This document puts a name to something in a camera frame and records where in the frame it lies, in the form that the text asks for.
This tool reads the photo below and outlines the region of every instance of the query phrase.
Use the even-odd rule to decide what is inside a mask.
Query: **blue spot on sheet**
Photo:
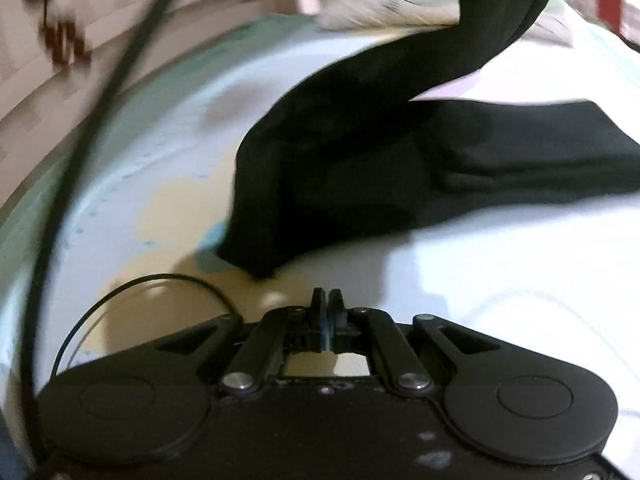
[[[220,245],[226,234],[226,222],[214,225],[198,245],[195,261],[198,270],[202,272],[220,272],[233,268],[225,260],[221,260],[216,254],[216,248]]]

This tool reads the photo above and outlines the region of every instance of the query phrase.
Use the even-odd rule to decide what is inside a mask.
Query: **bed frame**
[[[39,13],[22,0],[0,0],[0,224],[60,156],[56,149],[86,116],[148,2],[53,1],[86,24],[93,62],[83,71],[54,70],[36,36]],[[296,0],[178,0],[128,86],[265,12],[296,11]]]

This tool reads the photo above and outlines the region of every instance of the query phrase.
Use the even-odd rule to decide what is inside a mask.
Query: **bed sheet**
[[[587,98],[640,141],[640,55],[574,19],[573,48],[521,40],[482,70],[418,98]],[[314,286],[341,288],[349,306],[382,308],[397,322],[430,312],[601,375],[621,410],[606,455],[640,479],[640,194],[476,212],[309,254],[264,282],[215,257],[232,199],[234,156],[249,127],[310,73],[398,34],[328,34],[308,18],[271,16],[132,94],[111,123],[63,229],[40,343],[40,384],[85,310],[144,274],[205,278],[248,322],[270,308],[307,304]],[[0,248],[0,266],[16,267],[11,250],[21,247],[26,218],[36,221],[46,202],[46,192],[39,193],[39,206],[4,227],[12,229],[13,245]],[[5,283],[5,327],[12,319],[15,326],[29,264],[14,268]],[[63,367],[221,311],[187,284],[134,289],[97,313]],[[4,349],[7,365],[10,353]],[[328,362],[341,374],[358,366],[348,358]]]

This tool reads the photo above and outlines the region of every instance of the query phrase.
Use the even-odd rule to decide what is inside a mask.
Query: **screw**
[[[254,378],[244,372],[233,372],[222,378],[224,384],[230,390],[246,390],[254,385]]]
[[[409,372],[398,378],[398,384],[407,390],[423,390],[429,386],[429,378],[423,374]]]

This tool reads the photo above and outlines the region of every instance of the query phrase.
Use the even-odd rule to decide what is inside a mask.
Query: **bed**
[[[17,12],[19,0],[12,1]],[[0,49],[0,397],[19,442],[11,370],[38,226],[75,128],[144,8],[144,0],[111,0],[111,8],[107,2],[87,6],[96,51],[86,75],[52,74],[37,45],[20,49],[19,62],[2,58],[18,52],[15,47]],[[180,0],[175,6],[123,95],[68,214],[42,327],[39,384],[89,306],[144,274],[183,272],[208,280],[249,322],[270,308],[307,304],[314,286],[341,288],[349,306],[382,308],[397,322],[430,312],[601,375],[620,404],[606,455],[640,478],[640,196],[477,212],[309,254],[264,282],[215,257],[229,212],[234,155],[249,127],[315,70],[405,33],[323,32],[296,5]],[[640,55],[571,16],[572,48],[520,40],[481,71],[418,98],[588,98],[640,142]],[[21,23],[15,27],[27,41],[33,16],[21,19],[12,23]],[[134,289],[90,320],[63,368],[219,312],[189,285]],[[354,356],[292,366],[303,374],[366,373]]]

